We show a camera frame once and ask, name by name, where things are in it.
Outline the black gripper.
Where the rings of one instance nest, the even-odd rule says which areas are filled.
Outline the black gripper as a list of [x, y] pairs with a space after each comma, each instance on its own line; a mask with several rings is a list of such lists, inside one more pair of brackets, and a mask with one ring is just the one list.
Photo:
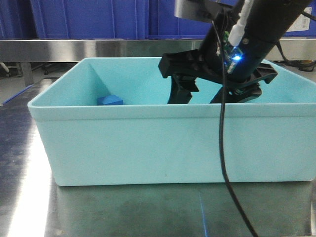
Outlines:
[[272, 66], [262, 62], [274, 41], [262, 40], [246, 27], [237, 46], [229, 42], [239, 13], [239, 9], [221, 9], [216, 16], [208, 13], [212, 27], [199, 49], [162, 56], [160, 73], [163, 78], [171, 77], [168, 104], [188, 104], [192, 92], [199, 92], [197, 78], [222, 86], [210, 101], [219, 104], [256, 99], [262, 94], [260, 82], [270, 83], [277, 76]]

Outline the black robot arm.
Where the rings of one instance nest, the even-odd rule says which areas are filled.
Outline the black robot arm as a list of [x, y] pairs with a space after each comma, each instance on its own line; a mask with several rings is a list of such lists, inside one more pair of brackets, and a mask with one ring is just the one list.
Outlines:
[[258, 98], [259, 82], [277, 75], [263, 59], [309, 5], [307, 0], [239, 0], [227, 5], [212, 0], [178, 0], [179, 18], [211, 23], [195, 50], [164, 54], [158, 65], [171, 77], [169, 104], [187, 104], [197, 92], [196, 79], [221, 84], [213, 103], [242, 103]]

